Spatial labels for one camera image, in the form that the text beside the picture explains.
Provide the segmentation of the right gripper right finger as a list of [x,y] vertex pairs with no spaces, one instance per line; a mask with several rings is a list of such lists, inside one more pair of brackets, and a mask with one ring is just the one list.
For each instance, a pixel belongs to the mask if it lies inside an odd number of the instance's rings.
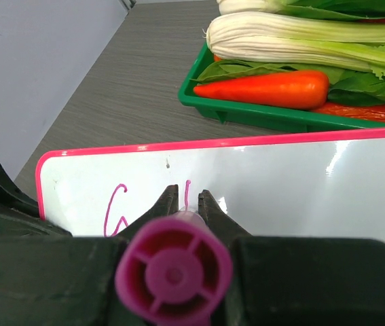
[[213,325],[385,325],[385,242],[254,236],[207,190],[198,212],[234,266]]

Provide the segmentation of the pink framed whiteboard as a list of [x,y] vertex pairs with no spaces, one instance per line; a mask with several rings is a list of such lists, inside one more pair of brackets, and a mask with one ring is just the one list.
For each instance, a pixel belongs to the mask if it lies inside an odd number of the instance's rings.
[[180,207],[208,190],[252,234],[385,242],[385,128],[47,152],[40,215],[75,236],[110,236],[169,185]]

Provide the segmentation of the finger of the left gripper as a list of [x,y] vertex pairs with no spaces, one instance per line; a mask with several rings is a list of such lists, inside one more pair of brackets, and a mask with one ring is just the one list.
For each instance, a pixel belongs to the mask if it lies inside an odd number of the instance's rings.
[[0,236],[70,235],[41,219],[37,201],[22,192],[0,164]]

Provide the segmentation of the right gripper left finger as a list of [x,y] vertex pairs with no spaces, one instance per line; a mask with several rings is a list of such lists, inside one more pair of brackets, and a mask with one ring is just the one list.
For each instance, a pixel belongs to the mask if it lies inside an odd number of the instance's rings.
[[119,301],[113,275],[136,231],[175,212],[179,188],[117,236],[73,237],[0,206],[0,325],[142,325]]

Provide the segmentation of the pink capped whiteboard marker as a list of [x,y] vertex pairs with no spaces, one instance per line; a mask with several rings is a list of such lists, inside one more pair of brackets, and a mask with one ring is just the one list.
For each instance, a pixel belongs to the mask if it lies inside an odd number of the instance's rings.
[[120,301],[156,325],[210,325],[231,283],[227,247],[203,218],[179,211],[147,222],[115,272]]

